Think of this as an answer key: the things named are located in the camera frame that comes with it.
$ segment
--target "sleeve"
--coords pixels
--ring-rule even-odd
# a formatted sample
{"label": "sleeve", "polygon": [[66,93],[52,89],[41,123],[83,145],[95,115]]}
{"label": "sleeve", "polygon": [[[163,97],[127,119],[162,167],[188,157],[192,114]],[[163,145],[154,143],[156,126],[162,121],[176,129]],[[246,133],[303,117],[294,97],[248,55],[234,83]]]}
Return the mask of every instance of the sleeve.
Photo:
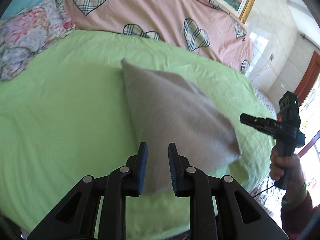
{"label": "sleeve", "polygon": [[286,201],[284,195],[281,208],[282,229],[290,240],[295,240],[305,229],[313,213],[312,200],[307,192],[306,183],[292,200]]}

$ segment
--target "dark red sleeve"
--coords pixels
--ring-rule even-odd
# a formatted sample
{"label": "dark red sleeve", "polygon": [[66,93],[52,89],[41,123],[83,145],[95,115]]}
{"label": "dark red sleeve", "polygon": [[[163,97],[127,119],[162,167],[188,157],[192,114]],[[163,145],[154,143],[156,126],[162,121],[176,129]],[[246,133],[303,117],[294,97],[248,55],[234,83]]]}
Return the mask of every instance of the dark red sleeve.
{"label": "dark red sleeve", "polygon": [[309,192],[300,206],[291,210],[281,209],[282,229],[287,233],[290,240],[295,240],[301,234],[314,212],[315,209],[312,208]]}

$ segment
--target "green bed sheet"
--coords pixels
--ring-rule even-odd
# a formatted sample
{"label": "green bed sheet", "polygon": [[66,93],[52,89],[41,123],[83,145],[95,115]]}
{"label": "green bed sheet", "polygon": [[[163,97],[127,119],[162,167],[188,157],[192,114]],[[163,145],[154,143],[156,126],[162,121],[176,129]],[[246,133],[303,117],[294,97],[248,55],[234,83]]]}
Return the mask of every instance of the green bed sheet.
{"label": "green bed sheet", "polygon": [[[163,42],[74,31],[0,84],[0,212],[26,230],[83,176],[108,175],[136,154],[122,58],[180,74],[230,119],[242,156],[210,175],[230,174],[252,190],[268,174],[274,142],[239,116],[272,116],[242,74]],[[126,219],[128,239],[164,239],[188,229],[189,199],[172,191],[127,198]]]}

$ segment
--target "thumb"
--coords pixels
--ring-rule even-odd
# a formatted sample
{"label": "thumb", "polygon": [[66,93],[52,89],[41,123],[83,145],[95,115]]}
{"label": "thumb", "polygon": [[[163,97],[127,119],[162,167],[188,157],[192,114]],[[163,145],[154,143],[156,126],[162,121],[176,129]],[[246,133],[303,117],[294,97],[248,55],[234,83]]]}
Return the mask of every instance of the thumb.
{"label": "thumb", "polygon": [[297,155],[294,157],[280,157],[276,158],[276,164],[284,168],[298,168],[300,166],[300,159]]}

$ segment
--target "person's arm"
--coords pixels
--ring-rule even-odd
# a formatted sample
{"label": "person's arm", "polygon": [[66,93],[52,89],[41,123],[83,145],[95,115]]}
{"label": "person's arm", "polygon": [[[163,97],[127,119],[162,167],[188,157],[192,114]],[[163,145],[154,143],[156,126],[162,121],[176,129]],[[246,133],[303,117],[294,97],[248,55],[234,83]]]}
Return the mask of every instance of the person's arm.
{"label": "person's arm", "polygon": [[297,155],[280,157],[276,147],[274,147],[271,154],[270,177],[278,181],[284,175],[282,168],[290,169],[287,192],[282,199],[282,229],[287,233],[290,240],[294,240],[305,229],[314,210],[312,209],[311,197],[307,192],[307,184],[299,157]]}

